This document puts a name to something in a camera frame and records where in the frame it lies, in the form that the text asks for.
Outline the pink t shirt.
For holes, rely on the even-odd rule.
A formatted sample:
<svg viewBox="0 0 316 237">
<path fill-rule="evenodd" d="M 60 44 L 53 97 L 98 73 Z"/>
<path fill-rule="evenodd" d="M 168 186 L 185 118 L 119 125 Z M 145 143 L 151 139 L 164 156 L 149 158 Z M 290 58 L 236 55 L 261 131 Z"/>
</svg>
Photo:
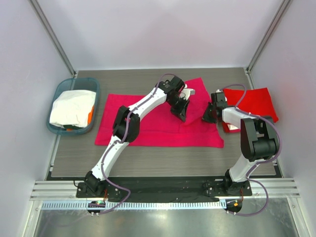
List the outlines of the pink t shirt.
<svg viewBox="0 0 316 237">
<path fill-rule="evenodd" d="M 224 140 L 220 137 L 217 126 L 202 120 L 210 96 L 202 78 L 186 81 L 189 88 L 195 90 L 190 97 L 186 121 L 181 121 L 164 103 L 140 122 L 140 133 L 131 146 L 147 147 L 212 147 L 223 148 Z M 105 103 L 95 145 L 106 146 L 113 132 L 113 124 L 120 106 L 132 105 L 143 98 L 142 95 L 109 94 Z"/>
</svg>

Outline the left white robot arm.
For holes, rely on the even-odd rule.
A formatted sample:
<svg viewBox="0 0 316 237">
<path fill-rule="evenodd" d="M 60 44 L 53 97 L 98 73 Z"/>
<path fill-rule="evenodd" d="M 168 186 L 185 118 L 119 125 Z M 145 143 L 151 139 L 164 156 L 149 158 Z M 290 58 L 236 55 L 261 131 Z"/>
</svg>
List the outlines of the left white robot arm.
<svg viewBox="0 0 316 237">
<path fill-rule="evenodd" d="M 142 119 L 153 109 L 168 103 L 171 113 L 182 122 L 186 121 L 190 97 L 195 90 L 188 88 L 176 75 L 172 76 L 171 80 L 160 79 L 148 95 L 133 105 L 119 107 L 110 142 L 97 164 L 84 177 L 82 189 L 86 193 L 97 198 L 105 192 L 112 167 L 122 151 L 136 140 Z"/>
</svg>

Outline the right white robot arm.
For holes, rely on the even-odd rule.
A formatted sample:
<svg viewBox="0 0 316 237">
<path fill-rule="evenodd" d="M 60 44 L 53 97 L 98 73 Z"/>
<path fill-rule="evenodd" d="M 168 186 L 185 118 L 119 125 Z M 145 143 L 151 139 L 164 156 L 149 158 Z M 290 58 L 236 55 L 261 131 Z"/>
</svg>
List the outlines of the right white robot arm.
<svg viewBox="0 0 316 237">
<path fill-rule="evenodd" d="M 205 183 L 209 196 L 239 196 L 249 184 L 251 173 L 279 152 L 280 140 L 273 119 L 229 106 L 224 92 L 217 91 L 211 94 L 211 102 L 208 103 L 202 120 L 209 123 L 228 123 L 240 130 L 240 158 L 225 172 L 220 184 Z"/>
</svg>

